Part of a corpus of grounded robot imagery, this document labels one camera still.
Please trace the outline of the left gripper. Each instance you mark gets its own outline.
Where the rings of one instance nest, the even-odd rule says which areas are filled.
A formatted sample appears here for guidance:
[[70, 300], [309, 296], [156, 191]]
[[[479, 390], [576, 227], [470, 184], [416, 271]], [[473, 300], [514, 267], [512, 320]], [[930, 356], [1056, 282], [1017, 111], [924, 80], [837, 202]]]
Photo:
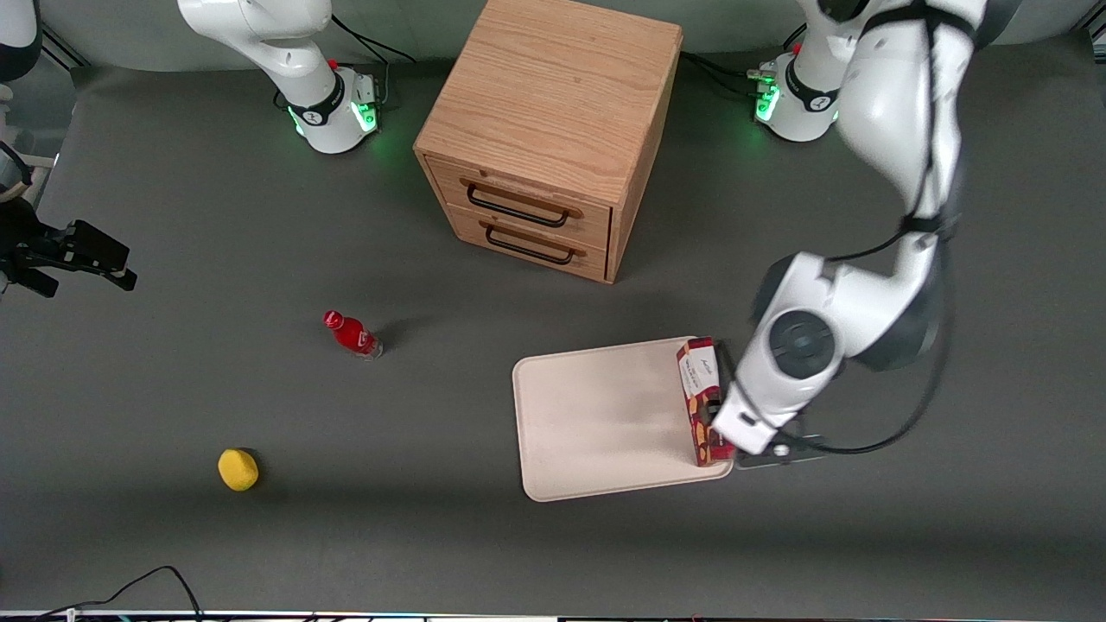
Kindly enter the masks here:
[[723, 401], [702, 402], [702, 425], [739, 450], [760, 455], [808, 401], [806, 386], [728, 384]]

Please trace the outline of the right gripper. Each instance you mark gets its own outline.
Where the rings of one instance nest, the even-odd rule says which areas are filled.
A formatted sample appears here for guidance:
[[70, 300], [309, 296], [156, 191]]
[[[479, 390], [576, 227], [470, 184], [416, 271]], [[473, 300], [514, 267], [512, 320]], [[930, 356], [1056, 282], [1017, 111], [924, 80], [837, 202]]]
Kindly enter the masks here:
[[10, 282], [43, 298], [53, 298], [58, 280], [35, 269], [15, 267], [15, 260], [28, 253], [48, 260], [62, 258], [63, 267], [102, 276], [123, 291], [133, 291], [137, 274], [128, 268], [131, 248], [102, 232], [95, 225], [75, 220], [60, 230], [41, 222], [35, 209], [25, 200], [8, 200], [1, 205], [1, 268]]

